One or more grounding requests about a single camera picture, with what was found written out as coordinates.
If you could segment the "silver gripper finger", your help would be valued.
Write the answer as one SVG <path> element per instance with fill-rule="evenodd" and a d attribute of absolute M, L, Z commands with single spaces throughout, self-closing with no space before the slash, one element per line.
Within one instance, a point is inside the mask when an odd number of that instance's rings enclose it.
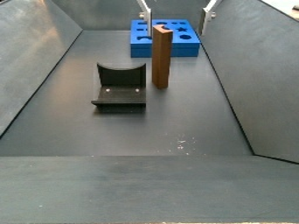
<path fill-rule="evenodd" d="M 145 21 L 147 23 L 147 36 L 152 36 L 152 10 L 147 6 L 145 0 L 136 0 L 141 12 L 139 13 L 139 17 Z"/>
<path fill-rule="evenodd" d="M 207 6 L 201 9 L 200 26 L 199 26 L 199 33 L 201 36 L 205 33 L 207 25 L 208 22 L 211 21 L 213 10 L 216 9 L 219 4 L 220 0 L 209 0 Z"/>

